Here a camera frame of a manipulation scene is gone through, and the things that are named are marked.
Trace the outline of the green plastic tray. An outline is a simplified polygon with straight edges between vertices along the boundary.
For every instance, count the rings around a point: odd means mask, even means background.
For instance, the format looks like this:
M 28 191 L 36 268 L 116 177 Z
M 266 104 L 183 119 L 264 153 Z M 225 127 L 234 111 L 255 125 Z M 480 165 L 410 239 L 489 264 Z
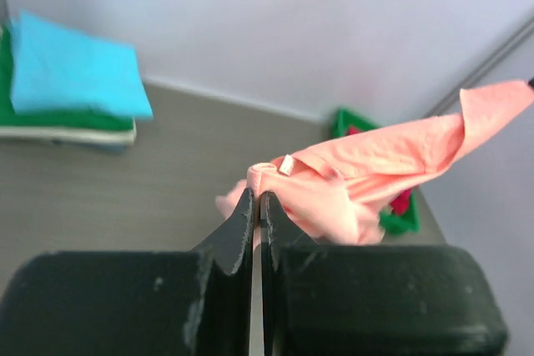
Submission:
M 332 138 L 344 137 L 346 129 L 353 125 L 361 130 L 361 133 L 368 132 L 380 127 L 379 124 L 370 121 L 358 113 L 346 108 L 338 108 L 334 112 L 333 121 L 330 125 L 330 136 Z M 380 225 L 389 234 L 401 235 L 408 232 L 417 232 L 420 228 L 420 219 L 417 212 L 415 196 L 411 194 L 410 206 L 403 216 L 389 214 L 386 208 L 380 212 Z

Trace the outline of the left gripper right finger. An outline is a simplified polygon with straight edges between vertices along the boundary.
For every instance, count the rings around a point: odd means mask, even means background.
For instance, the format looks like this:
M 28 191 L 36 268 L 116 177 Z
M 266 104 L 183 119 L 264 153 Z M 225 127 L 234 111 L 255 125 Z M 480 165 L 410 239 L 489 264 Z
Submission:
M 267 355 L 503 355 L 508 327 L 476 260 L 451 245 L 342 246 L 259 201 Z

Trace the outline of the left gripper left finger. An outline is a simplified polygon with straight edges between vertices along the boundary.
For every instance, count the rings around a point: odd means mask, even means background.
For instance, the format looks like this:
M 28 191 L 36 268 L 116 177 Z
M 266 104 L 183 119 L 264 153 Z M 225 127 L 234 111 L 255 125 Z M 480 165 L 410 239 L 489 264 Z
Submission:
M 193 249 L 42 253 L 1 299 L 4 355 L 246 355 L 254 194 Z

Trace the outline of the salmon pink t shirt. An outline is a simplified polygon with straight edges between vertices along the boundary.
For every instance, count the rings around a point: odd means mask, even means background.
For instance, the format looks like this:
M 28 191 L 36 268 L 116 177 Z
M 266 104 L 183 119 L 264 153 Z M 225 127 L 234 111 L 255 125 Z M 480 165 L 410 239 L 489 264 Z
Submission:
M 459 100 L 459 113 L 344 136 L 257 163 L 216 205 L 228 217 L 246 188 L 255 196 L 271 191 L 312 238 L 379 243 L 381 209 L 496 135 L 532 105 L 533 89 L 510 81 L 462 89 Z

